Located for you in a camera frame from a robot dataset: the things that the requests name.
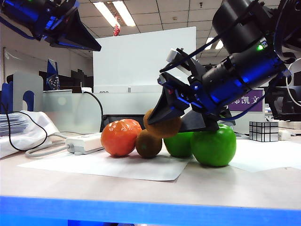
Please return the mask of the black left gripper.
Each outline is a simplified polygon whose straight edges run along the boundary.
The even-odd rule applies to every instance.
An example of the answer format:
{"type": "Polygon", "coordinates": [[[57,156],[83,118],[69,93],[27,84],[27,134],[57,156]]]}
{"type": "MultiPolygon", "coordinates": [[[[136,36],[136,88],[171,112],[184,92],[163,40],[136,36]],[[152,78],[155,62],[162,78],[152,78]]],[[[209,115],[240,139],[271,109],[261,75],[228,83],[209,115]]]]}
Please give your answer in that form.
{"type": "Polygon", "coordinates": [[[44,39],[52,47],[100,51],[101,45],[82,24],[77,0],[35,0],[37,20],[34,38],[44,39]]]}

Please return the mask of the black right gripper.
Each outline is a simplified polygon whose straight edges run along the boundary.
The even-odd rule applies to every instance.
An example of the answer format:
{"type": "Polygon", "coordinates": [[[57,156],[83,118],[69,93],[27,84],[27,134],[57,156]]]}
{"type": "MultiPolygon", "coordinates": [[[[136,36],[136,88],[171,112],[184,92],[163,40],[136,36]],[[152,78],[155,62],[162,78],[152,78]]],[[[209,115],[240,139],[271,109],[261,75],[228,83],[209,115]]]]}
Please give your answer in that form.
{"type": "Polygon", "coordinates": [[[180,117],[189,106],[192,110],[181,118],[180,132],[217,131],[219,126],[213,118],[231,116],[225,106],[209,112],[209,105],[199,99],[195,90],[167,72],[160,74],[158,83],[163,86],[162,94],[147,119],[148,124],[180,117]]]}

